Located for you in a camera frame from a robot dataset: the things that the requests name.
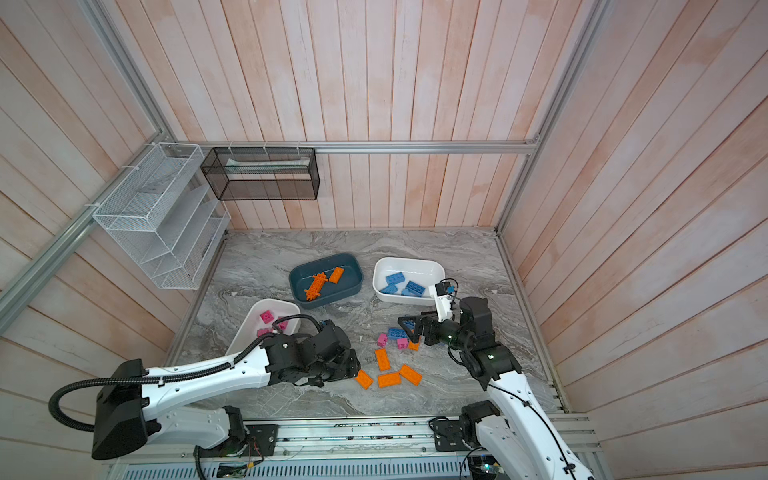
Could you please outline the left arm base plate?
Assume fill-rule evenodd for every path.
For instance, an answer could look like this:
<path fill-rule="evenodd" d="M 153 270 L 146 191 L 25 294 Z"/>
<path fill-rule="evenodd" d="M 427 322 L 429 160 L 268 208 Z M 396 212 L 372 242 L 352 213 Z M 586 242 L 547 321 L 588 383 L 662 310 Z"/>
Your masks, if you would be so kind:
<path fill-rule="evenodd" d="M 220 445 L 210 449 L 196 447 L 194 456 L 202 458 L 251 457 L 255 459 L 274 455 L 278 439 L 277 424 L 246 424 Z"/>

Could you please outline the orange lego brick top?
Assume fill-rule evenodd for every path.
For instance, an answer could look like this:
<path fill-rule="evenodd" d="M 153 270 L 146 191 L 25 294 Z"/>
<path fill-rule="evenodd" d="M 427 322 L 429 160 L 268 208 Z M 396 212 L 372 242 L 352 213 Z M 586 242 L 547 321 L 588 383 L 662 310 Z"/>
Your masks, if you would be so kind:
<path fill-rule="evenodd" d="M 331 275 L 328 278 L 328 281 L 333 284 L 338 284 L 343 274 L 344 274 L 344 269 L 342 267 L 335 267 L 334 270 L 331 272 Z"/>

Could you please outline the pink lego cube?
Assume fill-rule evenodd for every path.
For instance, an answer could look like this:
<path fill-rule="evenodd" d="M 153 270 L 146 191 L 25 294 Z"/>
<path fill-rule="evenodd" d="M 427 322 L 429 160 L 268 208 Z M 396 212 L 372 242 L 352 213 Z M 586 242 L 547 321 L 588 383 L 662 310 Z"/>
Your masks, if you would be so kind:
<path fill-rule="evenodd" d="M 267 311 L 263 312 L 260 315 L 260 318 L 261 318 L 261 320 L 263 321 L 264 324 L 270 324 L 270 323 L 272 323 L 275 320 L 275 316 L 274 316 L 274 314 L 270 310 L 267 310 Z"/>

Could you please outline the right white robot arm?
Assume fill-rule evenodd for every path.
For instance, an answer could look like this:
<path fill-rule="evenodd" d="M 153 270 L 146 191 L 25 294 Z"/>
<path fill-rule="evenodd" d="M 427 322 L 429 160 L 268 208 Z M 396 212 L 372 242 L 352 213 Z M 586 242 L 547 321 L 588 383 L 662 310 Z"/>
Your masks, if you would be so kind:
<path fill-rule="evenodd" d="M 434 311 L 403 316 L 408 338 L 443 344 L 489 398 L 462 408 L 462 440 L 472 452 L 489 453 L 510 479 L 592 479 L 557 431 L 512 351 L 496 340 L 488 300 L 466 297 L 452 307 L 448 295 Z"/>

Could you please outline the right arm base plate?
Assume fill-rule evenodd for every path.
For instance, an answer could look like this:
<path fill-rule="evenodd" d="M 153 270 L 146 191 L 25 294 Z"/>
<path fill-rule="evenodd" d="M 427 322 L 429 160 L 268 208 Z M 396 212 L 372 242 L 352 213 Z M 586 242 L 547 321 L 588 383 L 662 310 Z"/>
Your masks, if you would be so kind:
<path fill-rule="evenodd" d="M 434 446 L 438 452 L 469 451 L 480 446 L 475 424 L 468 418 L 452 420 L 439 416 L 430 419 L 428 427 L 433 433 Z"/>

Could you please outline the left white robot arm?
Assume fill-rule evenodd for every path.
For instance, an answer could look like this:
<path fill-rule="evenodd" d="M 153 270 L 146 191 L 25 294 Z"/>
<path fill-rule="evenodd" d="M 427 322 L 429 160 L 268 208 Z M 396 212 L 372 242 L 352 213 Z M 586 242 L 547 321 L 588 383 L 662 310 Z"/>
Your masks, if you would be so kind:
<path fill-rule="evenodd" d="M 91 456 L 116 459 L 147 444 L 240 453 L 249 435 L 241 410 L 199 410 L 194 403 L 279 383 L 322 387 L 354 379 L 360 369 L 346 333 L 331 321 L 314 335 L 267 333 L 240 352 L 209 361 L 151 369 L 127 361 L 97 395 Z"/>

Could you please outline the long orange lego stack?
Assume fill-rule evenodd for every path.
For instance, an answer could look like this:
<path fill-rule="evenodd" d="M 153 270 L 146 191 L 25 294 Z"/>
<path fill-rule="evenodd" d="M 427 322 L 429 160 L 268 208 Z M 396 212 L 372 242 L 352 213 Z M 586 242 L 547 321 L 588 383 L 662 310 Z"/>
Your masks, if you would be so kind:
<path fill-rule="evenodd" d="M 307 301 L 314 301 L 320 297 L 323 286 L 327 283 L 328 278 L 324 272 L 320 272 L 312 276 L 312 283 L 305 290 L 305 298 Z"/>

